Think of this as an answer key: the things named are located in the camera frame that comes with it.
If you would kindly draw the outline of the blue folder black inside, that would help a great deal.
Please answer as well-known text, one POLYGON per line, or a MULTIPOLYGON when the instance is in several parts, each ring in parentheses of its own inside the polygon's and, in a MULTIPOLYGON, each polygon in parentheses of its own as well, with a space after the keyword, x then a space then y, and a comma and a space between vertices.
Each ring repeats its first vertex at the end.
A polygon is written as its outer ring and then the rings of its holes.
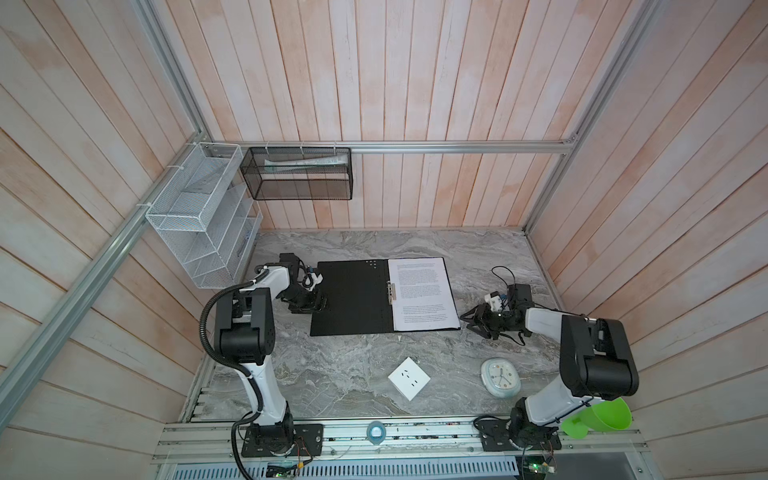
POLYGON ((320 262, 323 281, 319 291, 327 295, 328 302, 324 310, 312 314, 310 335, 402 333, 393 328, 388 302, 388 260, 320 262))

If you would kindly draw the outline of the printed paper sheet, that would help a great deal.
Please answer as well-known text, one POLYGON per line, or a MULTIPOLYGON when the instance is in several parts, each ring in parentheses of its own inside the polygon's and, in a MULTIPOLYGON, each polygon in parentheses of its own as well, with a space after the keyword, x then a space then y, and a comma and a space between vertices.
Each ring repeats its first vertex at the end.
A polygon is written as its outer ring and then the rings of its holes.
POLYGON ((461 328, 445 261, 442 257, 389 259, 389 282, 396 285, 391 305, 396 332, 461 328))

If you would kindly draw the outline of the metal folder clip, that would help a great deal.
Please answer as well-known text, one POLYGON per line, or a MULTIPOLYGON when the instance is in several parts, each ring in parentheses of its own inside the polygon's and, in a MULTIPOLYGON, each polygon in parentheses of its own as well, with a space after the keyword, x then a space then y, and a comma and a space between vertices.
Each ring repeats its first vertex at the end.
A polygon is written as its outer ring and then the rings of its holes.
POLYGON ((397 300, 396 285, 393 282, 387 283, 387 295, 389 304, 393 305, 397 300))

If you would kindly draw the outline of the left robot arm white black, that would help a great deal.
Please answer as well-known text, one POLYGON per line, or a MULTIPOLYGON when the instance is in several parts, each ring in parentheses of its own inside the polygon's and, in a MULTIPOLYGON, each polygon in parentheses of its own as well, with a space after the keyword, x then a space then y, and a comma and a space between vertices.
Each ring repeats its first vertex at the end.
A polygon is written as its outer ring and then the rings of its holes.
POLYGON ((257 268, 254 279, 215 295, 213 340, 215 361, 237 372, 247 393, 250 412, 234 435, 244 441, 244 457, 303 456, 321 453, 323 426, 294 424, 288 401, 279 390, 272 353, 277 333, 273 302, 293 314, 322 310, 327 299, 318 290, 322 276, 293 253, 257 268))

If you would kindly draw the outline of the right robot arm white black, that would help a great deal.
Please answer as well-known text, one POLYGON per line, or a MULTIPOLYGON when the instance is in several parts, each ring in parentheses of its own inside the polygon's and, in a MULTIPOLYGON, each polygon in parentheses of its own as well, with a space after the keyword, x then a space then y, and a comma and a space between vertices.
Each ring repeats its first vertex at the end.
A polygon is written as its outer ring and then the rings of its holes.
POLYGON ((516 403, 506 422, 510 443, 520 449, 560 446, 559 432, 575 439, 591 431, 629 428, 629 413, 614 415, 608 405, 634 395, 639 374, 622 322, 547 308, 533 301, 527 284, 493 292, 461 314, 467 327, 489 340, 523 344, 534 334, 559 345, 558 375, 534 395, 516 403))

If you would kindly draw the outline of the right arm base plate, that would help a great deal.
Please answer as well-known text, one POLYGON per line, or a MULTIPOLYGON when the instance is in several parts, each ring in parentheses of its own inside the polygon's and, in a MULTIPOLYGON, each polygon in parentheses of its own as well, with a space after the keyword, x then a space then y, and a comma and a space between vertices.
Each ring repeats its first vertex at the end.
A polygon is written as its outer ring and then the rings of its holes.
POLYGON ((478 432, 485 452, 533 450, 560 450, 562 442, 558 430, 540 427, 528 422, 481 416, 472 425, 478 432))

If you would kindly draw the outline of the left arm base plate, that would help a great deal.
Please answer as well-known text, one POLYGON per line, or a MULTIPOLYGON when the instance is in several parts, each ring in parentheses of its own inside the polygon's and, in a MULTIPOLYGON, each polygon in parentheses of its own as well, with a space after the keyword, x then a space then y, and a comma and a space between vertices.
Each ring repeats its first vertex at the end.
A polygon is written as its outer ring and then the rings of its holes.
POLYGON ((252 425, 246 429, 241 455, 245 458, 320 456, 324 426, 320 423, 272 426, 252 425))

